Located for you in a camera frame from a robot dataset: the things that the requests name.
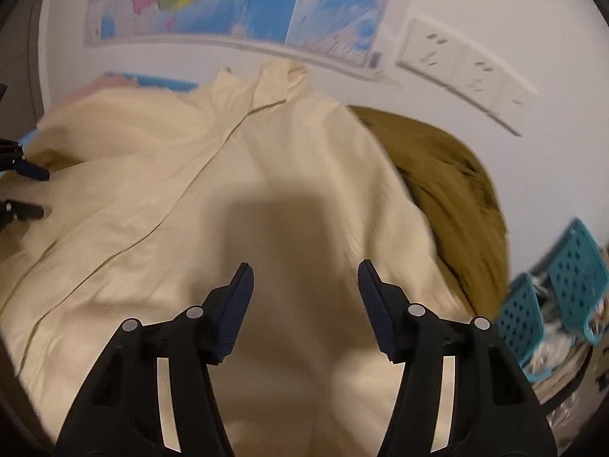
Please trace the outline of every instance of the basket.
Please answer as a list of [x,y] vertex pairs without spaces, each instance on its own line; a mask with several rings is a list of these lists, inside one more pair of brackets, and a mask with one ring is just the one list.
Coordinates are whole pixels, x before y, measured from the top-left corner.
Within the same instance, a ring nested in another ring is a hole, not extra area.
[[[528,273],[513,282],[512,292],[501,307],[495,328],[519,365],[528,363],[545,335],[537,294]],[[551,373],[552,370],[547,370],[531,375],[525,371],[530,382],[543,380]]]
[[590,344],[601,340],[590,320],[609,285],[609,272],[599,247],[580,219],[573,221],[546,269],[563,325]]

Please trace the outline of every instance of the silver screw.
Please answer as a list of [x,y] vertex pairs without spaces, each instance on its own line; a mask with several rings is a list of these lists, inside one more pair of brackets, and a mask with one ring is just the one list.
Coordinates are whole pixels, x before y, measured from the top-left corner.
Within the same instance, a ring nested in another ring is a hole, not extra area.
[[425,314],[425,308],[420,304],[411,304],[408,306],[408,312],[412,314],[412,316],[422,316]]
[[128,319],[123,323],[123,330],[125,331],[133,331],[138,327],[138,322],[135,319]]
[[197,318],[200,318],[201,316],[203,316],[203,309],[202,309],[202,308],[200,308],[199,306],[195,306],[195,307],[193,307],[193,308],[190,308],[190,309],[187,311],[187,316],[188,316],[190,319],[197,319]]
[[479,329],[489,329],[491,327],[490,321],[482,317],[474,319],[474,325]]

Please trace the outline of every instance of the wall socket panel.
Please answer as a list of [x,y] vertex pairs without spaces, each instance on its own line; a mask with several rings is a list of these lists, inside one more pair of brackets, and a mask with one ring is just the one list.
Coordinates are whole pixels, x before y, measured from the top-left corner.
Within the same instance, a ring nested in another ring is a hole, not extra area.
[[447,86],[522,135],[537,92],[500,61],[426,19],[413,19],[397,65]]

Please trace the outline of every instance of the wall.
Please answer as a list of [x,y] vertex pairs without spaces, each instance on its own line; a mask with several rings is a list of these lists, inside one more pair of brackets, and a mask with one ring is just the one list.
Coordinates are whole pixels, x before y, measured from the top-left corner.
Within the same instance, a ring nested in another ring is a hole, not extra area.
[[[221,67],[253,77],[269,59],[264,53],[197,44],[85,50],[87,1],[45,0],[40,73],[47,106],[107,70],[209,81]],[[537,88],[540,96],[523,138],[453,94],[394,66],[387,73],[401,86],[354,80],[317,67],[311,67],[313,83],[344,103],[418,118],[468,144],[497,187],[510,230],[514,275],[534,265],[574,216],[606,243],[609,28],[592,0],[412,0],[404,17],[418,14],[479,43]],[[406,36],[405,26],[402,34]]]

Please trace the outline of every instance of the colorful wall map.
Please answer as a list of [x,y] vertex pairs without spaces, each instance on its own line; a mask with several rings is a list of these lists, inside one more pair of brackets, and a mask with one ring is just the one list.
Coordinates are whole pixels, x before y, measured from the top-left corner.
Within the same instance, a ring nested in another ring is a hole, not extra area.
[[162,34],[230,36],[367,63],[387,0],[90,0],[86,43]]

